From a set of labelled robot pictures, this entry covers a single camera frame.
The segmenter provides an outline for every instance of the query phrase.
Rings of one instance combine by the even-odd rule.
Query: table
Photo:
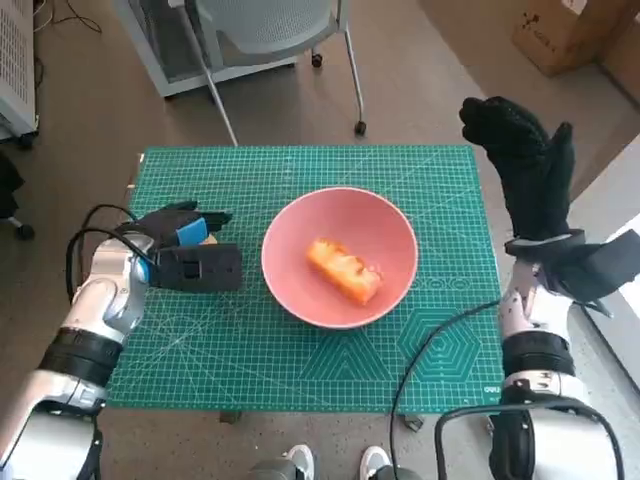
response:
[[[418,275],[393,312],[365,328],[322,330],[272,298],[263,235],[287,203],[335,185],[372,190],[402,209],[420,248]],[[499,297],[471,148],[336,146],[152,148],[131,208],[180,200],[229,210],[219,241],[243,252],[244,287],[222,294],[150,289],[145,317],[111,379],[110,405],[222,411],[388,412],[430,329]],[[502,381],[495,311],[439,337],[399,412],[496,402]]]

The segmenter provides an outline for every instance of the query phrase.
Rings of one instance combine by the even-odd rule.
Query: metal bar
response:
[[[207,84],[209,85],[209,91],[211,91],[211,95],[213,95],[213,99],[216,102],[216,107],[218,107],[218,111],[224,120],[224,124],[227,127],[227,131],[229,132],[229,136],[231,137],[231,141],[234,146],[238,146],[238,140],[236,139],[236,134],[233,131],[233,127],[231,127],[231,122],[229,121],[229,117],[227,115],[227,111],[224,109],[224,105],[222,104],[222,99],[220,98],[220,94],[218,93],[218,89],[216,88],[216,84],[213,80],[213,76],[211,75],[211,71],[204,60],[204,52],[200,47],[200,42],[198,42],[198,37],[196,33],[193,31],[193,25],[191,24],[191,20],[189,19],[189,15],[185,7],[178,7],[178,11],[180,13],[180,18],[182,19],[182,24],[184,25],[184,29],[187,33],[187,38],[189,39],[189,43],[191,44],[191,48],[198,59],[198,63],[200,64],[200,68],[202,69],[205,77],[207,79]]]
[[[347,42],[347,54],[349,55],[349,63],[351,64],[351,75],[353,76],[353,84],[356,87],[356,96],[358,97],[359,121],[364,118],[364,100],[362,98],[362,89],[360,88],[360,78],[358,77],[358,68],[356,67],[356,59],[353,54],[353,45],[351,43],[351,34],[349,26],[344,30],[344,39]]]
[[[22,222],[18,220],[16,217],[8,217],[6,220],[16,228],[20,228],[23,225]]]
[[[338,0],[338,12],[336,20],[338,21],[338,30],[344,32],[347,28],[347,17],[349,13],[349,0]]]

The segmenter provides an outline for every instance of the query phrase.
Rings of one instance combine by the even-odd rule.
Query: black glove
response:
[[[155,240],[154,248],[160,249],[180,245],[180,229],[200,219],[204,220],[207,232],[217,232],[231,221],[231,214],[198,212],[197,206],[198,202],[195,201],[173,203],[148,213],[136,222],[124,223],[117,230],[120,233],[138,232],[147,235]]]
[[[549,139],[531,112],[502,97],[467,98],[460,119],[464,138],[486,150],[500,175],[514,237],[546,240],[568,233],[571,124],[562,123]]]

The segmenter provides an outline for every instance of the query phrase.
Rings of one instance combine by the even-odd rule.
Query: wire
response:
[[[89,210],[87,212],[87,215],[85,215],[84,220],[82,221],[82,226],[80,228],[87,228],[89,226],[89,222],[91,221],[91,218],[99,210],[101,210],[103,208],[113,208],[115,210],[120,210],[121,212],[126,214],[134,222],[138,221],[138,217],[136,217],[131,212],[131,210],[129,210],[127,208],[121,207],[120,205],[113,205],[111,203],[99,203],[98,205],[96,205],[95,207],[93,207],[91,210]],[[84,237],[81,237],[80,240],[78,241],[78,280],[80,281],[80,283],[82,283],[84,281],[83,259],[84,259]]]
[[[53,2],[51,3],[51,13],[49,14],[49,18],[47,18],[47,20],[40,26],[36,27],[33,29],[33,33],[38,33],[40,30],[42,30],[44,27],[46,27],[47,25],[49,25],[52,21],[53,21],[53,16],[54,16],[54,8],[53,8]]]
[[[155,266],[155,262],[140,248],[138,248],[131,240],[125,237],[123,234],[114,230],[107,230],[106,228],[86,227],[78,230],[67,244],[67,252],[65,254],[65,283],[67,286],[67,296],[69,297],[69,303],[73,302],[74,285],[73,285],[73,249],[76,246],[76,242],[84,237],[87,233],[97,232],[109,235],[110,238],[115,238],[124,243],[129,249],[135,253],[138,257],[145,260],[150,266]]]
[[[54,20],[53,24],[57,25],[59,23],[63,23],[63,22],[68,22],[69,20],[78,20],[80,21],[80,23],[82,23],[85,27],[87,27],[89,30],[96,32],[98,34],[102,34],[102,27],[100,26],[100,24],[98,22],[96,22],[95,20],[89,18],[89,17],[84,17],[82,15],[80,15],[76,9],[73,7],[73,5],[71,5],[71,0],[65,0],[65,3],[67,4],[67,8],[69,8],[69,10],[71,10],[71,13],[73,13],[73,15],[70,15],[68,17],[64,17],[64,18],[60,18],[58,20]]]
[[[35,17],[38,13],[40,13],[40,10],[42,10],[42,8],[47,4],[47,0],[43,0],[43,2],[38,5],[38,7],[33,11],[33,16]]]
[[[400,399],[402,398],[402,394],[404,392],[404,389],[405,389],[407,383],[409,382],[409,379],[411,378],[411,375],[413,374],[413,371],[415,370],[416,365],[422,359],[422,357],[424,356],[424,354],[427,351],[427,349],[429,348],[429,346],[433,343],[433,340],[441,332],[443,332],[446,329],[448,329],[449,327],[455,325],[460,320],[463,320],[463,319],[465,319],[467,317],[470,317],[472,315],[480,313],[483,310],[487,310],[489,308],[495,307],[495,306],[497,306],[499,304],[500,304],[500,300],[494,300],[492,302],[483,303],[482,305],[478,305],[477,307],[470,308],[469,310],[465,310],[462,313],[454,315],[453,317],[451,317],[450,319],[448,319],[444,323],[438,325],[435,329],[433,329],[431,332],[429,332],[429,335],[427,335],[427,338],[424,341],[424,343],[422,344],[422,347],[420,347],[420,350],[418,350],[418,353],[413,357],[413,359],[411,360],[411,363],[409,363],[409,366],[407,367],[407,370],[406,370],[406,372],[404,374],[404,377],[402,377],[402,380],[400,381],[400,386],[398,387],[398,390],[396,391],[396,396],[395,396],[395,398],[393,400],[393,406],[391,407],[391,418],[389,419],[389,450],[391,451],[391,464],[393,466],[393,476],[394,476],[394,478],[396,478],[396,479],[399,478],[398,477],[398,457],[396,455],[395,436],[394,436],[394,431],[395,431],[394,426],[395,426],[395,419],[396,419],[396,411],[398,410],[398,405],[400,404]]]
[[[511,405],[481,405],[478,407],[458,408],[456,410],[451,410],[445,413],[436,422],[436,428],[434,433],[438,480],[447,480],[447,465],[446,465],[445,456],[444,456],[444,448],[442,446],[442,433],[444,430],[444,426],[447,424],[447,422],[449,422],[450,420],[454,420],[456,418],[464,417],[467,415],[477,415],[480,413],[528,412],[530,410],[537,410],[540,408],[570,409],[570,410],[573,410],[576,414],[591,416],[596,420],[598,420],[598,422],[600,422],[600,424],[603,426],[603,428],[607,432],[607,435],[609,435],[609,440],[611,441],[611,446],[613,448],[613,455],[616,461],[616,471],[617,471],[616,477],[618,480],[624,480],[624,463],[622,461],[622,451],[620,449],[620,443],[618,442],[618,438],[616,437],[616,434],[613,431],[613,427],[600,412],[583,404],[582,402],[579,402],[577,400],[571,400],[571,399],[543,400],[539,402],[536,401],[535,403],[511,404]]]

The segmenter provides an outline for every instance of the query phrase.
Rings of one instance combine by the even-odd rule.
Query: white sneaker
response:
[[[295,466],[304,474],[304,480],[313,480],[315,466],[313,463],[313,453],[306,445],[296,445],[284,455],[291,460]]]
[[[369,480],[382,467],[391,465],[389,455],[380,447],[369,447],[360,461],[360,480]]]

